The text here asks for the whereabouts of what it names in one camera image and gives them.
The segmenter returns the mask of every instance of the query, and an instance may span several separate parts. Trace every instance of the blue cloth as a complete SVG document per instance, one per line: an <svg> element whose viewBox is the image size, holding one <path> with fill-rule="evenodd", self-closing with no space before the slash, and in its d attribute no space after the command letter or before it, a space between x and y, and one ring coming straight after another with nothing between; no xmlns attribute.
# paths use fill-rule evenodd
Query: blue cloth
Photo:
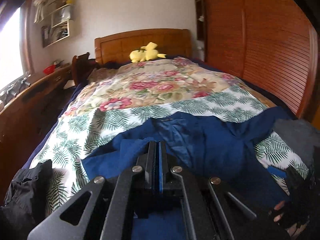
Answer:
<svg viewBox="0 0 320 240"><path fill-rule="evenodd" d="M88 81L85 80L84 82L82 82L81 84L79 84L76 87L76 90L73 92L71 99L69 100L69 102L66 104L66 106L63 108L63 110L61 111L61 113L59 114L60 118L62 116L62 114L67 110L69 104L76 99L76 97L79 95L79 93L81 92L81 90L88 84ZM58 124L58 121L54 124L54 126L51 128L51 130L47 133L47 135L44 137L44 139L41 141L41 143L37 146L37 148L33 151L33 153L30 155L29 159L27 160L27 162L23 165L23 169L28 169L31 165L31 162L33 160L33 158L41 151L41 149L44 147L45 143L47 142L50 134L52 133L52 131L54 130L54 128L56 128Z"/></svg>
<svg viewBox="0 0 320 240"><path fill-rule="evenodd" d="M271 174L274 174L280 178L283 178L285 179L287 177L287 174L285 173L285 171L281 170L281 169L278 169L276 167L273 167L273 166L269 166L267 168L267 170L271 173Z"/></svg>
<svg viewBox="0 0 320 240"><path fill-rule="evenodd" d="M279 118L289 119L280 107L267 109L243 123L181 112L150 118L100 146L82 164L90 179L98 175L111 178L133 166L149 141L164 140L167 153L194 174L220 177L247 200L271 208L288 196L257 161L254 145L270 135Z"/></svg>
<svg viewBox="0 0 320 240"><path fill-rule="evenodd" d="M147 219L134 219L132 240L186 240L181 209L154 212Z"/></svg>

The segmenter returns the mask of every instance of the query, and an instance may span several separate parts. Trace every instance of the wooden chair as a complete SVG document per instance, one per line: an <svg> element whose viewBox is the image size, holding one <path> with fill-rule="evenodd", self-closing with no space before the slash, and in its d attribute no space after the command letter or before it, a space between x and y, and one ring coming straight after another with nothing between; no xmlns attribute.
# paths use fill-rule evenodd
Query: wooden chair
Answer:
<svg viewBox="0 0 320 240"><path fill-rule="evenodd" d="M74 56L72 59L71 73L76 86L84 81L97 66L95 59L89 59L90 53Z"/></svg>

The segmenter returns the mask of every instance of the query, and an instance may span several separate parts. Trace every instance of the white wall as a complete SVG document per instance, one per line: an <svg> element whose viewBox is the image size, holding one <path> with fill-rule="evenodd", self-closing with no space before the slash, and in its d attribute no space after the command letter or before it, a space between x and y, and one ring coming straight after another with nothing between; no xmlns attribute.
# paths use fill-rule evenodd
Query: white wall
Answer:
<svg viewBox="0 0 320 240"><path fill-rule="evenodd" d="M51 57L47 48L42 48L41 24L34 24L36 8L30 10L30 52L35 72L40 72L51 65Z"/></svg>
<svg viewBox="0 0 320 240"><path fill-rule="evenodd" d="M196 40L196 10L194 0L75 0L76 36L66 38L47 48L33 45L37 71L50 61L71 62L74 55L90 52L94 55L94 39L114 33L148 29L189 29ZM41 35L35 35L41 45Z"/></svg>

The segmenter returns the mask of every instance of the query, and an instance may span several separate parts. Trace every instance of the wardrobe door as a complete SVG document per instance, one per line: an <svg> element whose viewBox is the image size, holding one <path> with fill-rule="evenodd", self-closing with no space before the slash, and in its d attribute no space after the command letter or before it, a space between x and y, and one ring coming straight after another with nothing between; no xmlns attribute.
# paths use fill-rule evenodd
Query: wardrobe door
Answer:
<svg viewBox="0 0 320 240"><path fill-rule="evenodd" d="M243 0L205 0L207 62L235 76L244 65Z"/></svg>
<svg viewBox="0 0 320 240"><path fill-rule="evenodd" d="M306 85L316 67L316 32L293 0L244 0L244 4L243 78L278 96L300 116L311 95Z"/></svg>

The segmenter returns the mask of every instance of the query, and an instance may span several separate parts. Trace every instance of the black metal mount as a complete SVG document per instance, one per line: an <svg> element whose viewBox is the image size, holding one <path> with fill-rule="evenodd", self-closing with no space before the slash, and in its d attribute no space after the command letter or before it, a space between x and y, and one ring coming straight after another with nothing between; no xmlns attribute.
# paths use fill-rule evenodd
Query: black metal mount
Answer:
<svg viewBox="0 0 320 240"><path fill-rule="evenodd" d="M134 215L172 203L182 210L187 240L290 239L219 178L196 178L168 155L164 142L151 141L136 166L118 177L91 180L34 228L28 240L131 239Z"/></svg>

